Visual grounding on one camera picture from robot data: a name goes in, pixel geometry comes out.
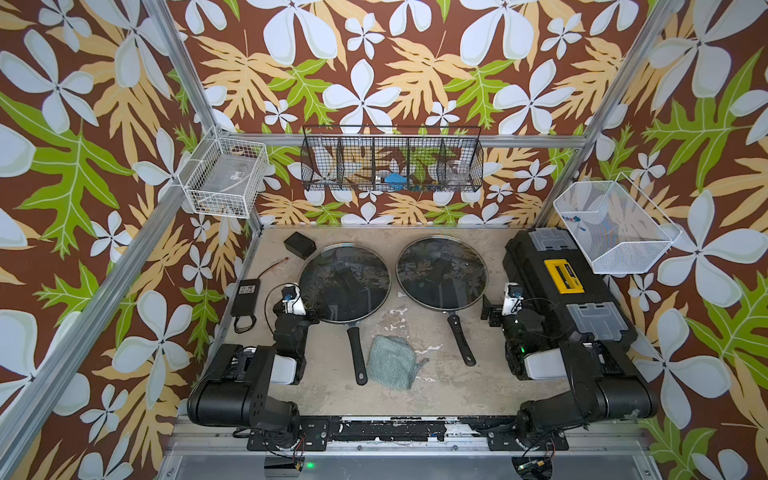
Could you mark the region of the blue object in basket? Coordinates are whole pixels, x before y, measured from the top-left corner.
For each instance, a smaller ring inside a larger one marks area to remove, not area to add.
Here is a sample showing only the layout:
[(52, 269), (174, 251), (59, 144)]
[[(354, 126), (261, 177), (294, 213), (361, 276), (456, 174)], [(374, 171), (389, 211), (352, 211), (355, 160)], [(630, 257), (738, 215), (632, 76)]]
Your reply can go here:
[(389, 173), (384, 178), (384, 187), (387, 191), (401, 191), (407, 188), (407, 179), (398, 173)]

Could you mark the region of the black power adapter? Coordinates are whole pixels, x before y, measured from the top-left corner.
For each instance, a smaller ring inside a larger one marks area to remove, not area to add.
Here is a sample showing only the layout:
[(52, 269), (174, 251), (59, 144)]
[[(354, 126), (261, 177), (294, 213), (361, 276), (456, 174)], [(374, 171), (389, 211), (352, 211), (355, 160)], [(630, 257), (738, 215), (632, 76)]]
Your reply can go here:
[(244, 279), (238, 284), (230, 310), (233, 329), (237, 334), (250, 331), (256, 324), (255, 309), (260, 286), (260, 279)]

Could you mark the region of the green microfibre cloth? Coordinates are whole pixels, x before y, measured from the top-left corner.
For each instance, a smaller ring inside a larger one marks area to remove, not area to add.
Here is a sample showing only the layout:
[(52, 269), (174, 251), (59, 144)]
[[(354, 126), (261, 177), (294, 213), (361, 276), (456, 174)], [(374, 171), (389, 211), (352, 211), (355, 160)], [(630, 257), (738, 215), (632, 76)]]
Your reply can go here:
[(428, 358), (418, 358), (404, 338), (377, 335), (369, 352), (367, 373), (370, 380), (384, 387), (407, 391), (428, 362)]

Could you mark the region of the right black frying pan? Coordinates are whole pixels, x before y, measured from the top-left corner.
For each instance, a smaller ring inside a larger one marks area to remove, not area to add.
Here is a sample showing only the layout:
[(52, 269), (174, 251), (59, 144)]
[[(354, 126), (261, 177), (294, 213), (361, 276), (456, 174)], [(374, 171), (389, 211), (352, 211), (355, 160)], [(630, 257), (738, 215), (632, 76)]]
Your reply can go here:
[(464, 361), (465, 365), (468, 367), (475, 366), (476, 359), (466, 339), (466, 336), (462, 328), (461, 319), (458, 315), (458, 311), (472, 306), (474, 304), (474, 301), (469, 303), (464, 302), (463, 304), (459, 304), (456, 307), (436, 307), (420, 301), (417, 301), (417, 304), (429, 310), (442, 312), (447, 316), (447, 322), (450, 326), (451, 332), (456, 341), (462, 360)]

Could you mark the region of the glass pot lid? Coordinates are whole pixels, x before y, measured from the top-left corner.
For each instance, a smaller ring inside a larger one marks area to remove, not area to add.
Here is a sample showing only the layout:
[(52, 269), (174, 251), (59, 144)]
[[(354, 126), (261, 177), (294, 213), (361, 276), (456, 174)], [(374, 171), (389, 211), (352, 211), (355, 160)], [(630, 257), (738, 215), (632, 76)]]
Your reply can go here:
[(476, 249), (457, 238), (435, 235), (407, 245), (396, 262), (404, 293), (422, 306), (457, 311), (481, 299), (489, 282)]
[(298, 285), (304, 304), (326, 323), (358, 322), (376, 312), (391, 289), (386, 262), (375, 251), (352, 243), (315, 252)]

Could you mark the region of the small black box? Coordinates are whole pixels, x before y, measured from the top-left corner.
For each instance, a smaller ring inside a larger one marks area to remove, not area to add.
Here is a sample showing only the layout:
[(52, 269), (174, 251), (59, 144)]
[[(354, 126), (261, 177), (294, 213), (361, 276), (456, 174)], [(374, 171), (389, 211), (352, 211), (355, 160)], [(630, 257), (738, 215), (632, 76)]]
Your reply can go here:
[(315, 242), (300, 232), (293, 232), (284, 240), (286, 250), (302, 260), (307, 260), (316, 250)]

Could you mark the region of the black tool case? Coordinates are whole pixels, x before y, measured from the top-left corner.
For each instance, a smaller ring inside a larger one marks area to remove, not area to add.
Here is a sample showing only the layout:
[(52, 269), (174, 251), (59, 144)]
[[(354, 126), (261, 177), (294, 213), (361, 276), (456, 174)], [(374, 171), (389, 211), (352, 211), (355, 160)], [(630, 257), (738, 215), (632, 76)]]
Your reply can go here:
[(537, 352), (566, 341), (615, 342), (627, 351), (637, 339), (618, 300), (568, 231), (517, 232), (505, 245), (503, 267), (508, 279), (523, 288), (526, 306), (543, 316), (543, 345)]

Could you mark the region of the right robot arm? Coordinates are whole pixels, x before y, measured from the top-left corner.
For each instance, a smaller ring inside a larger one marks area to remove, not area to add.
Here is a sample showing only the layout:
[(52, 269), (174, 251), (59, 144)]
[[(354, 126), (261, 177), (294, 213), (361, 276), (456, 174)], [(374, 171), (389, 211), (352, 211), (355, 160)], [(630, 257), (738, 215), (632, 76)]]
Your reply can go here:
[(627, 355), (637, 334), (612, 301), (556, 303), (526, 298), (516, 283), (504, 300), (482, 300), (481, 317), (502, 330), (505, 359), (520, 380), (565, 380), (568, 389), (521, 404), (514, 432), (539, 437), (609, 420), (652, 417), (659, 400)]

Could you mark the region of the white mesh basket right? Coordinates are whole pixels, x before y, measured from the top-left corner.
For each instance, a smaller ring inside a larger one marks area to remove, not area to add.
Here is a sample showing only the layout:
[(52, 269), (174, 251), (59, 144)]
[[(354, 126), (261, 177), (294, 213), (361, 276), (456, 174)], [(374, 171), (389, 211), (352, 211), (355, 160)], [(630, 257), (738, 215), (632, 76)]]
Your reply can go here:
[(554, 209), (594, 273), (645, 274), (683, 230), (628, 175), (572, 183)]

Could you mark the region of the black frying pan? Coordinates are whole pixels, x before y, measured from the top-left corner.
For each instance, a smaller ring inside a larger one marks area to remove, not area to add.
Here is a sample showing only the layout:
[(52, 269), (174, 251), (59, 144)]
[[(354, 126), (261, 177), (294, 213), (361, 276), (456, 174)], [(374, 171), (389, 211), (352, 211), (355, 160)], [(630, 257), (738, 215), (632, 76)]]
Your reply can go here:
[(447, 322), (450, 326), (451, 332), (456, 341), (462, 360), (464, 361), (465, 365), (468, 367), (475, 366), (476, 359), (466, 339), (466, 336), (462, 328), (461, 319), (458, 315), (458, 311), (472, 306), (474, 304), (474, 301), (469, 303), (464, 302), (463, 304), (459, 304), (456, 307), (436, 307), (420, 301), (417, 301), (417, 304), (429, 310), (442, 312), (447, 316)]
[(364, 386), (368, 383), (368, 374), (363, 354), (363, 348), (360, 336), (359, 324), (364, 320), (371, 317), (372, 314), (365, 314), (359, 318), (353, 318), (352, 320), (338, 320), (331, 319), (327, 316), (321, 316), (320, 321), (330, 325), (341, 325), (346, 328), (346, 333), (350, 345), (350, 351), (352, 355), (352, 363), (355, 374), (355, 381), (358, 386)]

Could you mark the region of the left black frying pan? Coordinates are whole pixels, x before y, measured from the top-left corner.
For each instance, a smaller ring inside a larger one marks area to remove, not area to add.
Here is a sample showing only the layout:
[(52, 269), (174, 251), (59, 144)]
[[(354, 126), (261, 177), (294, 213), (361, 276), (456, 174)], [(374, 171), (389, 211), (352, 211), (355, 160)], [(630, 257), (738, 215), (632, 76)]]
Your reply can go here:
[(350, 345), (350, 351), (352, 355), (352, 363), (355, 374), (355, 381), (358, 386), (364, 386), (368, 383), (368, 374), (363, 354), (363, 348), (360, 336), (359, 324), (364, 320), (371, 317), (372, 314), (365, 314), (359, 318), (353, 318), (352, 320), (338, 320), (331, 319), (327, 316), (321, 316), (320, 321), (330, 325), (341, 325), (346, 328), (346, 333)]

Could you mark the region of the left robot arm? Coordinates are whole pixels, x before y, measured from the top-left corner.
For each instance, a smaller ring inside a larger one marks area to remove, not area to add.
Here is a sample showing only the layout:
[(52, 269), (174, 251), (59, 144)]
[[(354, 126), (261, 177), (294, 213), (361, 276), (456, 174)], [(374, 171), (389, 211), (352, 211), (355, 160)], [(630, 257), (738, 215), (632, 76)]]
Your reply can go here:
[(298, 434), (298, 407), (274, 399), (268, 392), (272, 384), (296, 385), (301, 381), (307, 365), (309, 329), (319, 320), (304, 305), (296, 283), (281, 286), (281, 300), (273, 312), (272, 345), (223, 344), (216, 351), (187, 402), (187, 416), (194, 424)]

